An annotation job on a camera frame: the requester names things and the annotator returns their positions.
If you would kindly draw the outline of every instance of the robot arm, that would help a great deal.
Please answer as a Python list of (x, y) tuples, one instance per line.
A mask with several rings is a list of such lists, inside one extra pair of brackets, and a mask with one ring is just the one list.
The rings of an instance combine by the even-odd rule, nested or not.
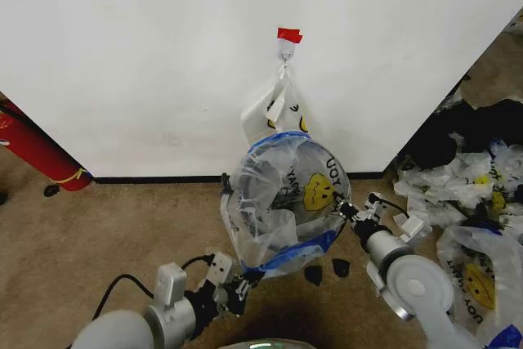
[(447, 311), (454, 292), (445, 272), (433, 261), (414, 255), (410, 240), (423, 230), (423, 221), (415, 216), (401, 226), (398, 238), (380, 225), (382, 199), (371, 194), (359, 210), (341, 195), (335, 195), (337, 209), (360, 238), (369, 255), (367, 274), (377, 295), (403, 320), (416, 316), (427, 336), (427, 347), (479, 349), (481, 344), (464, 328), (452, 322)]
[(237, 275), (223, 253), (208, 259), (209, 269), (196, 292), (186, 290), (187, 274), (176, 263), (158, 269), (154, 300), (144, 315), (113, 311), (92, 321), (72, 349), (177, 349), (225, 312), (244, 313), (248, 291), (260, 273)]

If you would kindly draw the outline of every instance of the red tape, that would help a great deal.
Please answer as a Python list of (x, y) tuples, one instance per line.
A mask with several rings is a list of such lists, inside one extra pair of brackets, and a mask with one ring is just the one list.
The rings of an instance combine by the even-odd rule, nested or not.
[(300, 35), (300, 29), (278, 28), (278, 38), (299, 44), (303, 36)]

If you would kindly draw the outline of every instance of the white wall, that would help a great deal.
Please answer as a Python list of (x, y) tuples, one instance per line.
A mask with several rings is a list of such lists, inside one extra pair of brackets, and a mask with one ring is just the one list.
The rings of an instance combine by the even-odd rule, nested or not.
[(98, 177), (217, 175), (275, 72), (313, 136), (381, 171), (523, 0), (0, 0), (0, 90)]

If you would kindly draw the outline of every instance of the white plastic bag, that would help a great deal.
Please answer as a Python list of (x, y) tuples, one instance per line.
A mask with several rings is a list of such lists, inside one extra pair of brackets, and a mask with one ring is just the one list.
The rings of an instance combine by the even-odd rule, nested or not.
[(254, 144), (230, 185), (222, 216), (244, 271), (296, 271), (323, 255), (345, 222), (333, 211), (334, 191), (350, 198), (345, 171), (303, 132)]
[(451, 226), (437, 242), (454, 286), (455, 321), (487, 347), (519, 347), (523, 331), (523, 247), (490, 230)]

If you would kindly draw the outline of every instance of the red fire extinguisher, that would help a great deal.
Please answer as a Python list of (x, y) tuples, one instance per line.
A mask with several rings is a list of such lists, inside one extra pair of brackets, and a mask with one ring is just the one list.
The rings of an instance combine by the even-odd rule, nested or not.
[(65, 190), (81, 190), (91, 176), (10, 101), (0, 105), (0, 145)]

